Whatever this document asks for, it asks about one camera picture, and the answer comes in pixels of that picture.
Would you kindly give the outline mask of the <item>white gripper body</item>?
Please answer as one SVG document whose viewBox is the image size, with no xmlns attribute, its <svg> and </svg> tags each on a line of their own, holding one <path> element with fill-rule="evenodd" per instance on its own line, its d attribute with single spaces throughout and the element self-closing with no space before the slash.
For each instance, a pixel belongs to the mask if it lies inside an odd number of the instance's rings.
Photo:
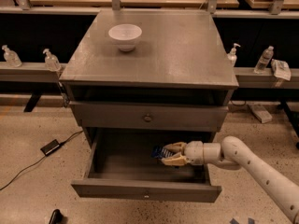
<svg viewBox="0 0 299 224">
<path fill-rule="evenodd" d="M 201 141 L 191 141 L 184 149 L 184 156 L 190 165 L 204 163 L 204 144 Z"/>
</svg>

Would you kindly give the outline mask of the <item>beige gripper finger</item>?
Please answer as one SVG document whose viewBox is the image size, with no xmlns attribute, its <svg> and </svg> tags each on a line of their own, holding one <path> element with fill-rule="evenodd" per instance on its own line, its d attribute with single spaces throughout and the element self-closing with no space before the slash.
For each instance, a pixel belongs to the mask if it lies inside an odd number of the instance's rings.
<svg viewBox="0 0 299 224">
<path fill-rule="evenodd" d="M 183 152 L 185 147 L 186 147 L 185 142 L 176 142 L 176 143 L 168 144 L 168 145 L 164 146 L 164 148 L 166 150 L 173 152 L 173 153 Z"/>
<path fill-rule="evenodd" d="M 188 160 L 181 153 L 177 153 L 171 157 L 162 158 L 162 163 L 167 166 L 184 166 L 188 163 Z"/>
</svg>

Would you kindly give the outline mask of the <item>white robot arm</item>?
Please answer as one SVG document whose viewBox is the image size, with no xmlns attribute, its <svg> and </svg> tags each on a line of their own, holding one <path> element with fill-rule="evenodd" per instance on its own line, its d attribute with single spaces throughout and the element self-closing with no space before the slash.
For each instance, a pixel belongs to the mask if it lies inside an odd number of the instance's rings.
<svg viewBox="0 0 299 224">
<path fill-rule="evenodd" d="M 244 168 L 292 224 L 299 224 L 299 186 L 255 155 L 234 136 L 220 143 L 177 142 L 162 148 L 168 166 L 213 164 L 223 169 Z"/>
</svg>

